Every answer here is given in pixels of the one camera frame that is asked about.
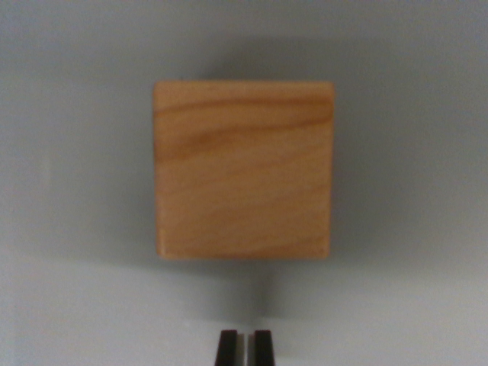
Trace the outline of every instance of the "light wood surface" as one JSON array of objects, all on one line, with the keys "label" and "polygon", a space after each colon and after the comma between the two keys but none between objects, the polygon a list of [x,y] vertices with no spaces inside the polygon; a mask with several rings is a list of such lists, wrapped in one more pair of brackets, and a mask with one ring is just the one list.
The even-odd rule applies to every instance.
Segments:
[{"label": "light wood surface", "polygon": [[158,82],[157,251],[164,258],[329,253],[328,82]]}]

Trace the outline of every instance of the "wood grain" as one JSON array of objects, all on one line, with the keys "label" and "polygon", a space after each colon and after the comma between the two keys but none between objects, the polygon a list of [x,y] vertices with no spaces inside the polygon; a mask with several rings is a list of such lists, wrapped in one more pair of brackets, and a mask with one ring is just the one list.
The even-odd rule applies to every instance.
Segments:
[{"label": "wood grain", "polygon": [[328,82],[158,82],[157,250],[164,258],[323,258]]}]

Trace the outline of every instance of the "wooden cube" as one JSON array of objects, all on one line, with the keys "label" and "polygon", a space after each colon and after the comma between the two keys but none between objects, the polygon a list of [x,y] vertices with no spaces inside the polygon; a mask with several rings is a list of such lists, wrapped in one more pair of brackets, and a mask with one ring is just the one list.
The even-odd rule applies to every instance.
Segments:
[{"label": "wooden cube", "polygon": [[164,258],[329,253],[328,82],[158,82],[157,251]]}]

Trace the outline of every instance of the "white surface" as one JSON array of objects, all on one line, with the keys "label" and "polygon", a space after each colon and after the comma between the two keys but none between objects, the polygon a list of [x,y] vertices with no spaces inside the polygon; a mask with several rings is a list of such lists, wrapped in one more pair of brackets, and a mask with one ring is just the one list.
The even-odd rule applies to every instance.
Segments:
[{"label": "white surface", "polygon": [[[2,2],[0,364],[210,365],[232,327],[280,366],[486,364],[487,6]],[[157,259],[178,78],[336,83],[330,259]]]}]

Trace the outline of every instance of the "wooden block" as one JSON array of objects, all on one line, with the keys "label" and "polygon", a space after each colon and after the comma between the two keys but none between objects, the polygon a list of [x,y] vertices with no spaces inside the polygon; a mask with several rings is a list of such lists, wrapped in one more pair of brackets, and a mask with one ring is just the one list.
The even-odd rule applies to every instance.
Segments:
[{"label": "wooden block", "polygon": [[157,251],[164,258],[329,253],[328,82],[158,82]]}]

